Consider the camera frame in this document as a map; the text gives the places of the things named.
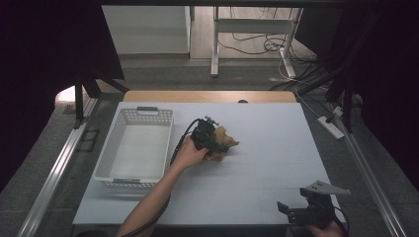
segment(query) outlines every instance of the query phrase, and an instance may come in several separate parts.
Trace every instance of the human hand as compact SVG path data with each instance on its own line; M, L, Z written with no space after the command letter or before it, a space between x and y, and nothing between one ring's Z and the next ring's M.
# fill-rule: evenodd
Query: human hand
M314 225L305 226L314 237L343 237L342 230L332 221L326 228L320 229Z
M208 151L209 150L206 148L197 150L194 141L192 140L191 136L188 135L185 137L185 140L179 149L178 155L176 156L172 167L178 167L182 170L185 170L195 166L206 157L206 153Z

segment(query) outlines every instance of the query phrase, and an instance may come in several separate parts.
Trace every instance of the crumpled brown object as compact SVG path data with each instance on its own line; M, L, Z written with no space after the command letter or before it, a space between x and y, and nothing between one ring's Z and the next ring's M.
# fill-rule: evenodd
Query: crumpled brown object
M226 145L229 147L238 145L239 143L238 141L235 141L233 137L225 133L225 128L223 126L218 126L215 129L212 138L219 145ZM206 159L211 161L221 161L224 156L225 152L213 152L211 155L207 156Z

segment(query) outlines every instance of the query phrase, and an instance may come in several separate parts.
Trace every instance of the white tabletop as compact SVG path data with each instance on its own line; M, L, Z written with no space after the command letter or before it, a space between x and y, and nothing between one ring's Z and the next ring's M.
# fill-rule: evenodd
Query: white tabletop
M299 188L317 180L330 184L298 103L120 103L117 113L138 106L173 110L169 156L188 125L204 116L240 142L221 162L204 161L184 173L160 225L287 224L277 200L307 207ZM122 224L143 195L92 178L73 224Z

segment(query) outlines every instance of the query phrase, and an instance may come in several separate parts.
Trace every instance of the human arm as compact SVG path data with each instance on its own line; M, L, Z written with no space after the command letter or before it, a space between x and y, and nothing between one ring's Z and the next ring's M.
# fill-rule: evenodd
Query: human arm
M150 219L157 215L166 200L169 198L183 172L200 163L205 157L207 149L197 150L194 141L187 136L182 144L175 161L167 173L161 178L156 186L145 196L132 210L117 233L117 236L124 236L129 232L143 226ZM150 236L154 226L136 235L140 237Z
M326 228L320 229L314 225L305 226L314 237L343 237L342 230L332 221Z

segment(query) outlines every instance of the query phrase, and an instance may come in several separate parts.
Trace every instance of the forearm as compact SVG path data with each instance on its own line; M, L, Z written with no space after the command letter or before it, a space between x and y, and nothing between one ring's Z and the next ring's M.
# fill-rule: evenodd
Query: forearm
M170 167L169 171L156 184L153 190L151 190L150 193L148 193L148 195L145 196L129 214L118 231L117 236L128 234L129 232L143 226L150 219L156 216L169 198L183 171L184 169L176 166ZM142 235L138 236L149 236L151 232L152 231L144 231Z

